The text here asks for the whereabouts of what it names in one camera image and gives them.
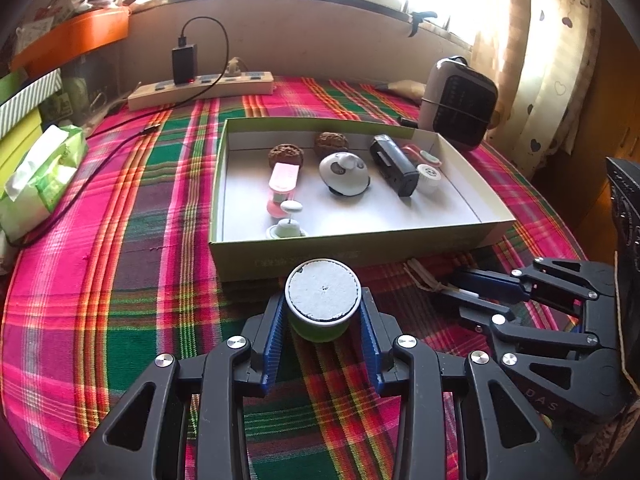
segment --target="yellow box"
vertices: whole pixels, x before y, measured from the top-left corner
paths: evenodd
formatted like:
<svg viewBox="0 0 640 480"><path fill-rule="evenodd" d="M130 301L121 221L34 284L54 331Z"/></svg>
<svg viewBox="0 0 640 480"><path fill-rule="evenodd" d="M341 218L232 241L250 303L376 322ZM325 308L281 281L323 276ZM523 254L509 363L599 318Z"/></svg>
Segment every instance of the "yellow box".
<svg viewBox="0 0 640 480"><path fill-rule="evenodd" d="M24 154L41 135L42 120L36 107L0 139L0 190L4 189L4 184L18 167Z"/></svg>

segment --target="green box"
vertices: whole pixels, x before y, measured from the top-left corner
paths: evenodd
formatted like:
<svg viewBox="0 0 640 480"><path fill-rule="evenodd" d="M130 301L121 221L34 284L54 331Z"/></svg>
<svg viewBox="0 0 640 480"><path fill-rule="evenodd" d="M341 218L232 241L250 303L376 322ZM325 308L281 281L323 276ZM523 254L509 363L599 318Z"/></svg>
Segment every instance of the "green box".
<svg viewBox="0 0 640 480"><path fill-rule="evenodd" d="M417 144L443 163L443 183L436 191L440 195L425 198L416 191L410 199L400 199L366 160L372 177L369 189L360 198L332 196L315 175L319 159L312 151L313 138L321 132L345 134L350 148L364 159L375 135L387 134L399 144ZM309 236L260 238L268 222L277 222L266 211L267 154L284 142L305 150L298 187L304 187L307 194L295 199L303 203L305 211L307 206L312 209L300 222ZM340 221L322 220L333 218ZM360 221L373 228L358 232L354 226ZM225 122L218 148L209 247L218 278L229 282L287 276L295 266L313 258L333 258L360 267L466 251L496 243L513 221L500 197L439 134L363 121L230 119ZM243 230L250 232L246 239L242 239Z"/></svg>

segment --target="brown ball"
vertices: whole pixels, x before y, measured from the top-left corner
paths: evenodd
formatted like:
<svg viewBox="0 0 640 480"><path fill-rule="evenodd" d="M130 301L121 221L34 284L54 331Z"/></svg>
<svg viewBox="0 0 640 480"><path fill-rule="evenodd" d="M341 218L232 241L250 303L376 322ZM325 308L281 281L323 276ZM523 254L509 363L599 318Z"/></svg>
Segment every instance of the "brown ball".
<svg viewBox="0 0 640 480"><path fill-rule="evenodd" d="M271 169L278 162L302 166L304 160L305 154L295 144L278 144L269 152L269 166Z"/></svg>
<svg viewBox="0 0 640 480"><path fill-rule="evenodd" d="M316 135L314 141L314 151L320 158L325 158L332 153L347 152L349 150L349 141L343 134L333 134L325 132Z"/></svg>

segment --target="orange box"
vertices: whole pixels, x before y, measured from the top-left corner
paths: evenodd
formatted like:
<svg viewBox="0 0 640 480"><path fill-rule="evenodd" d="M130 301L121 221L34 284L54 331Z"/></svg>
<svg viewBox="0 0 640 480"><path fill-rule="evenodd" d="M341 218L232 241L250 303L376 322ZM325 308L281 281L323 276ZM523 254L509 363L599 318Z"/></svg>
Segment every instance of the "orange box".
<svg viewBox="0 0 640 480"><path fill-rule="evenodd" d="M60 23L31 43L11 62L11 70L24 67L38 78L73 58L129 35L129 7L100 9Z"/></svg>

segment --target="tablecloth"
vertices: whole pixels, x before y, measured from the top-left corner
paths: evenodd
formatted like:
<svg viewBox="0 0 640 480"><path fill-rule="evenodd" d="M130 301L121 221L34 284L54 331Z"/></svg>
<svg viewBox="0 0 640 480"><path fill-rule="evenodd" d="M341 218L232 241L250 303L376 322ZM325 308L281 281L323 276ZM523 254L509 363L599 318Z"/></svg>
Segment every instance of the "tablecloth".
<svg viewBox="0 0 640 480"><path fill-rule="evenodd" d="M264 310L273 281L223 288L207 247L216 142L228 118L307 116L393 123L417 107L368 85L279 78L271 96L201 100L89 139L69 200L125 136L155 122L159 133L121 149L49 235L19 257L2 318L0 394L24 449L60 477L92 430L160 352L209 351ZM98 130L140 112L122 111ZM458 265L509 272L535 256L582 257L546 201L491 147L465 155L517 222L492 247L421 262L437 276ZM435 349L466 355L483 336L437 316L401 264L356 269L382 312ZM524 323L558 328L544 306L522 305ZM195 402L189 424L193 438ZM272 392L245 405L252 476L389 479L399 399L369 387L350 333L314 345L287 331ZM448 471L456 441L446 399ZM193 477L193 446L187 476Z"/></svg>

